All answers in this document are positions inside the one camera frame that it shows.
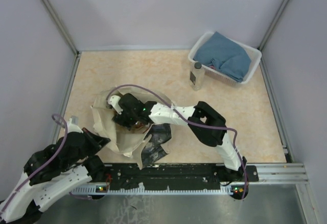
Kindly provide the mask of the cream canvas tote bag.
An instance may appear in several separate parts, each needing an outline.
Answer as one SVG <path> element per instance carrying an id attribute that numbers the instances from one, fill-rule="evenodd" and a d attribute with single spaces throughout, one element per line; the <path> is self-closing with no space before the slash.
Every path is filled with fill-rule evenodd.
<path id="1" fill-rule="evenodd" d="M 107 96 L 113 88 L 101 91 L 92 105 L 94 131 L 110 139 L 106 145 L 125 162 L 134 161 L 143 169 L 169 154 L 168 143 L 172 140 L 170 124 L 124 128 L 113 121 L 116 112 L 109 108 Z"/>

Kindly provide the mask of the clear square bottle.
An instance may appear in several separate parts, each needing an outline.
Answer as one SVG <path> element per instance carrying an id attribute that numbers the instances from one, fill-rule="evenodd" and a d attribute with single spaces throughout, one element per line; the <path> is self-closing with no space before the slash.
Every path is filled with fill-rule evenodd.
<path id="1" fill-rule="evenodd" d="M 202 88 L 205 76 L 205 69 L 200 62 L 193 62 L 190 67 L 189 81 L 191 87 L 198 91 Z"/>

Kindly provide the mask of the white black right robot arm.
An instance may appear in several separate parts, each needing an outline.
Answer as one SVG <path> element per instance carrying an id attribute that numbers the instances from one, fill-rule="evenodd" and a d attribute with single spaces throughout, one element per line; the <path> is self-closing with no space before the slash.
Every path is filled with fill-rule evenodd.
<path id="1" fill-rule="evenodd" d="M 246 159 L 236 149 L 235 140 L 230 139 L 228 131 L 237 133 L 226 126 L 226 119 L 221 114 L 203 101 L 194 106 L 178 107 L 158 95 L 156 98 L 143 102 L 126 93 L 109 96 L 107 103 L 115 110 L 113 121 L 129 130 L 137 125 L 188 126 L 202 144 L 216 149 L 232 180 L 240 181 L 246 176 Z"/>

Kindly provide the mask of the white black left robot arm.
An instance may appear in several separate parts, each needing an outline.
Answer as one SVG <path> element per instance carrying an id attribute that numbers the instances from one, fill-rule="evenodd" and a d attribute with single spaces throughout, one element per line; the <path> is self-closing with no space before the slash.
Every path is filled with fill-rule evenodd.
<path id="1" fill-rule="evenodd" d="M 83 128 L 35 152 L 13 191 L 1 202 L 1 223 L 35 223 L 75 188 L 103 180 L 106 168 L 97 153 L 109 142 Z"/>

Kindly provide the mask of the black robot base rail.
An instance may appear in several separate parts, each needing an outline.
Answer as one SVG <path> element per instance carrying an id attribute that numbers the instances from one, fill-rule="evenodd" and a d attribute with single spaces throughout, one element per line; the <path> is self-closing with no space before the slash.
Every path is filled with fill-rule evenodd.
<path id="1" fill-rule="evenodd" d="M 258 182 L 254 165 L 246 175 L 227 170 L 221 163 L 153 164 L 139 169 L 136 164 L 106 164 L 98 181 L 73 190 L 94 199 L 105 195 L 229 195 L 236 200 L 247 196 L 248 185 Z"/>

